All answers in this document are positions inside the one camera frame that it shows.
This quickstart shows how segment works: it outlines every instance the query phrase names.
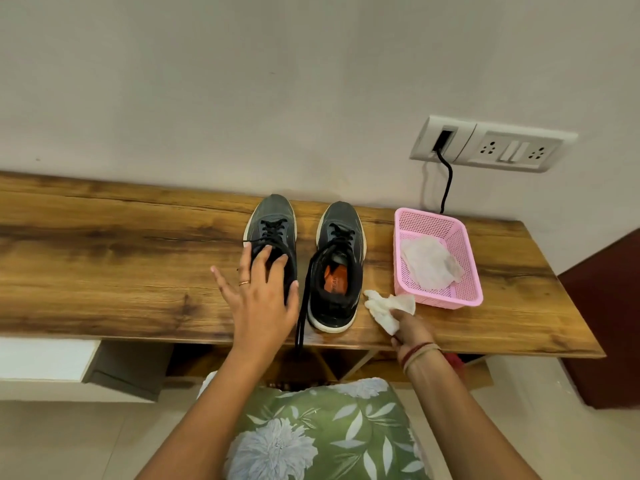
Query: floor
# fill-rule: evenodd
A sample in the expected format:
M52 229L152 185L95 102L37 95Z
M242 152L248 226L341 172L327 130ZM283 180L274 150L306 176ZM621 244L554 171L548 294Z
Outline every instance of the floor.
M551 358L489 359L494 387L473 395L545 480L628 479L640 470L640 411L594 411ZM132 479L195 400L158 404L0 403L0 478ZM398 394L435 480L451 476L412 390Z

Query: sneaker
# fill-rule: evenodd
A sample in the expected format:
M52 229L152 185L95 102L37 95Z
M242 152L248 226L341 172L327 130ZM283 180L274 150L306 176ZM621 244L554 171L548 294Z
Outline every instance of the sneaker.
M302 298L296 348L302 347L305 321L328 333L347 330L356 316L362 292L362 264L367 240L356 209L332 203L320 218L316 254L309 261Z
M267 261L267 269L286 254L289 256L284 267L284 300L287 302L289 287L298 277L296 263L296 238L298 226L296 215L290 202L282 195L272 194L263 199L255 208L244 229L243 240L251 242L251 263L267 244L273 249Z

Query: pink object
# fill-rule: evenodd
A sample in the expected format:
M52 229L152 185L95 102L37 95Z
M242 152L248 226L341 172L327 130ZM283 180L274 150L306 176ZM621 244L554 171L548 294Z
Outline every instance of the pink object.
M416 302L455 310L461 306L478 306L483 295L467 229L453 217L402 208L396 210L394 227L394 288L396 295L412 294ZM465 270L460 283L453 282L441 290L424 290L411 279L400 253L400 242L432 235L447 248Z

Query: wooden table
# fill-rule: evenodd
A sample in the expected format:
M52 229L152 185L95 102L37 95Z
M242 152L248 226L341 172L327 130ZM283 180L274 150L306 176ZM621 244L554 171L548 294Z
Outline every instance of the wooden table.
M243 229L259 201L0 173L0 334L231 343L231 315L209 266L236 281ZM302 283L327 204L292 205ZM357 210L368 243L364 289L392 293L394 209ZM521 222L462 221L484 303L459 310L418 305L444 350L604 356ZM305 343L390 350L363 302L348 331L317 331Z

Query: green floral clothing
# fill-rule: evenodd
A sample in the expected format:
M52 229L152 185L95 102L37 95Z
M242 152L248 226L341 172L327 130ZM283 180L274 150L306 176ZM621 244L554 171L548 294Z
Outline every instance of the green floral clothing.
M236 429L228 480L428 479L402 404L382 379L257 388Z

